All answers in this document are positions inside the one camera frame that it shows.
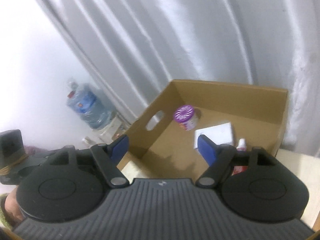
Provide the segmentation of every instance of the white curtain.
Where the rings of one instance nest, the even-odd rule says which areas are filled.
[[[320,0],[37,0],[133,122],[172,79],[287,88],[283,146],[320,148]]]

